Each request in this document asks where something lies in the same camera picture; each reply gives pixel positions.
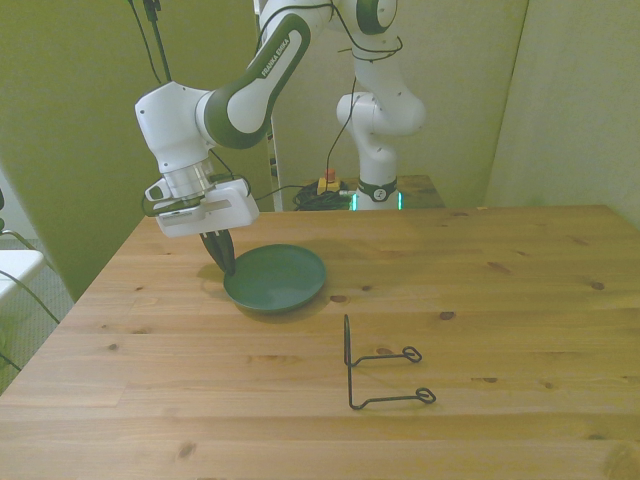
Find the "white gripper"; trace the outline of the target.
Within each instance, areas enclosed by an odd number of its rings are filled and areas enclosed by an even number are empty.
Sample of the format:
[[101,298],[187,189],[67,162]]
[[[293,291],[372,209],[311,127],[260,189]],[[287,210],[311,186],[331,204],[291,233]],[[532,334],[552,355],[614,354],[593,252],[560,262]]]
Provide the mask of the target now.
[[209,255],[220,269],[234,274],[236,260],[233,240],[227,229],[253,223],[259,210],[247,183],[236,179],[215,185],[197,199],[194,206],[160,213],[156,221],[168,237],[200,234]]

